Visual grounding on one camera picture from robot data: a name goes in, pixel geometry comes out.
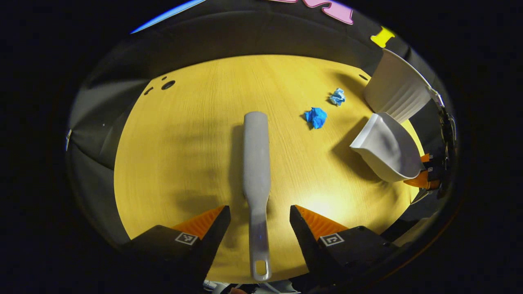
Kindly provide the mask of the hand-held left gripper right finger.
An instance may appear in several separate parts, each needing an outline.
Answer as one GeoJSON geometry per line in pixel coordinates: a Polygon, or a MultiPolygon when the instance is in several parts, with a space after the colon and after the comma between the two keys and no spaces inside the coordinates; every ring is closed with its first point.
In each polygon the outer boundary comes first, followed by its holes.
{"type": "Polygon", "coordinates": [[[348,228],[300,205],[290,207],[290,225],[320,286],[361,279],[399,249],[365,226],[348,228]]]}

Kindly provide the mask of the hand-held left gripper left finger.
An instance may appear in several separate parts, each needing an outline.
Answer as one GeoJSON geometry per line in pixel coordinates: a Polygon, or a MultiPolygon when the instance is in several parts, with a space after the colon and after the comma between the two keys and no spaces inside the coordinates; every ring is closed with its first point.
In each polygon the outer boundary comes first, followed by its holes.
{"type": "Polygon", "coordinates": [[[175,286],[202,286],[230,225],[221,205],[173,227],[156,225],[121,246],[144,270],[175,286]]]}

